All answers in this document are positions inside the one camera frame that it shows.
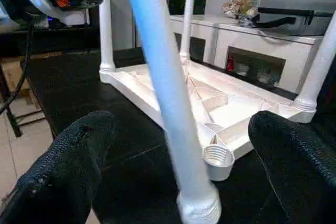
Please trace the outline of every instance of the teddy bear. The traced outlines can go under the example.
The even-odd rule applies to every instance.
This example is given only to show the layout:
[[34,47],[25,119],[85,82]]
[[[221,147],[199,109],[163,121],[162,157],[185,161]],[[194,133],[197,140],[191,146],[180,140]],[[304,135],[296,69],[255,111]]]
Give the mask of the teddy bear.
[[244,0],[229,0],[223,4],[224,15],[228,18],[237,18],[242,11]]

